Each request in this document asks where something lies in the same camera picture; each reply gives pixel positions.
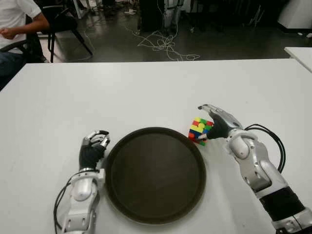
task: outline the black wristband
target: black wristband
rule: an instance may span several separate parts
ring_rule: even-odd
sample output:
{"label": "black wristband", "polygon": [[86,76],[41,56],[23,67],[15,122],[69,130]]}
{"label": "black wristband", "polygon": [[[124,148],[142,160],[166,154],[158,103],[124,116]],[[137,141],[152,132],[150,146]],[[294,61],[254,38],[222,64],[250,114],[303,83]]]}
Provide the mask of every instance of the black wristband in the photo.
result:
{"label": "black wristband", "polygon": [[79,156],[79,169],[92,168],[95,169],[98,161],[104,156],[105,147],[97,145],[92,146],[82,146],[80,149]]}
{"label": "black wristband", "polygon": [[260,199],[260,202],[272,221],[285,219],[305,209],[290,187],[266,195]]}

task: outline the white shirt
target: white shirt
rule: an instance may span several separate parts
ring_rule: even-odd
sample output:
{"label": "white shirt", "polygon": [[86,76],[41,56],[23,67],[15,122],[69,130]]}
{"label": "white shirt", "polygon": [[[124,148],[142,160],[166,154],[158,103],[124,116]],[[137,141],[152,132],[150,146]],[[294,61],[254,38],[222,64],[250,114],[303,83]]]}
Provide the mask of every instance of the white shirt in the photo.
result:
{"label": "white shirt", "polygon": [[[40,13],[40,8],[33,0],[0,0],[0,29],[24,26],[26,15],[34,18]],[[16,35],[13,40],[5,39],[0,35],[0,48],[25,39],[25,34]],[[10,52],[21,54],[19,49]]]}

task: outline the office chair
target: office chair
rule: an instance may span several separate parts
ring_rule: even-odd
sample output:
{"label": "office chair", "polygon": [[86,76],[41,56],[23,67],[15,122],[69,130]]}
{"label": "office chair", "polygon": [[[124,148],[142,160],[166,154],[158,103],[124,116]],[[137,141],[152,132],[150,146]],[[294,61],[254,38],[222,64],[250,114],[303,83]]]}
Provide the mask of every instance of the office chair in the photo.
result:
{"label": "office chair", "polygon": [[80,41],[83,47],[93,55],[91,50],[84,43],[84,39],[81,34],[77,31],[77,22],[74,17],[67,16],[66,13],[69,12],[69,8],[64,9],[63,6],[44,6],[42,7],[42,12],[50,23],[50,29],[42,31],[43,34],[48,35],[48,50],[51,52],[50,62],[53,62],[54,57],[54,44],[55,44],[55,33],[63,31],[72,31],[75,37]]}
{"label": "office chair", "polygon": [[[7,45],[3,48],[0,49],[0,52],[9,52],[10,50],[14,49],[14,48],[19,48],[24,56],[25,56],[25,60],[24,60],[24,63],[21,64],[21,67],[22,68],[26,61],[27,61],[27,58],[30,57],[30,54],[29,52],[27,51],[27,49],[24,48],[24,45],[27,44],[27,40],[22,40],[22,41],[18,41],[18,42],[15,42],[15,43],[12,43],[10,45]],[[10,82],[10,80],[13,78],[14,76],[1,76],[0,77],[0,91],[7,85],[7,83]]]}

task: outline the white cable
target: white cable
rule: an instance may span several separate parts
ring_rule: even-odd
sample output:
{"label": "white cable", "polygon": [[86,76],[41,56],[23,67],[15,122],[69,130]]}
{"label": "white cable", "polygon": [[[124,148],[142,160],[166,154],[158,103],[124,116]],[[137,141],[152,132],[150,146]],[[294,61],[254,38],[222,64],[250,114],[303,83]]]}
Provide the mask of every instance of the white cable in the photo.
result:
{"label": "white cable", "polygon": [[[161,9],[160,9],[160,7],[158,5],[158,0],[157,0],[157,7],[158,7],[160,13],[163,16],[163,26],[164,26],[164,22],[165,22],[164,14],[165,13],[161,12]],[[169,35],[168,37],[165,37],[159,31],[154,31],[150,35],[148,35],[147,37],[143,37],[143,36],[140,36],[140,35],[136,35],[132,30],[128,29],[126,26],[125,26],[125,28],[126,28],[126,30],[130,31],[132,33],[132,35],[143,39],[137,45],[138,47],[144,46],[144,47],[152,48],[153,51],[165,51],[166,54],[167,54],[167,57],[170,60],[172,60],[172,61],[184,61],[185,59],[187,61],[194,61],[194,60],[200,58],[199,55],[194,55],[194,54],[182,55],[179,52],[174,50],[174,47],[175,47],[176,44],[173,42],[173,40],[174,40],[174,38],[176,38],[177,32],[178,32],[178,13],[176,14],[176,33],[175,33],[174,36]],[[156,40],[157,45],[153,44],[151,42],[151,40],[149,40],[149,38],[152,37],[152,36],[159,37]],[[170,57],[169,53],[176,54],[177,56],[180,57],[180,60],[178,58],[177,59],[173,59],[172,57]]]}
{"label": "white cable", "polygon": [[[96,24],[98,24],[98,23],[100,23],[100,22],[102,22],[102,21],[105,21],[105,18],[104,18],[104,19],[98,19],[98,20],[96,20],[94,23],[89,24],[89,25],[85,28],[85,30],[83,31],[85,37],[88,39],[89,44],[90,44],[91,47],[92,47],[92,54],[94,54],[94,52],[95,52],[95,47],[94,47],[94,45],[92,44],[92,42],[91,42],[91,40],[90,40],[90,38],[89,38],[89,36],[87,35],[86,32],[87,32],[88,29],[90,29],[90,28],[96,26]],[[83,60],[87,60],[87,59],[92,58],[92,56],[93,56],[93,55],[89,55],[88,57],[85,57],[85,58],[73,59],[73,60],[69,60],[69,61],[67,61],[67,62],[83,61]]]}

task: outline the person's hand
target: person's hand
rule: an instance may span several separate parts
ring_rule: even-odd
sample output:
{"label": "person's hand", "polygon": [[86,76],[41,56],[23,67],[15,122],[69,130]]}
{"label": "person's hand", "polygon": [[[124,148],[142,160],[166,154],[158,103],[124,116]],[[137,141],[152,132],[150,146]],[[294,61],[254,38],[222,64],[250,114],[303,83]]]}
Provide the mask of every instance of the person's hand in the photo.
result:
{"label": "person's hand", "polygon": [[12,39],[14,39],[14,37],[16,36],[17,33],[15,32],[14,28],[2,28],[2,29],[0,29],[0,34],[4,38],[12,40]]}

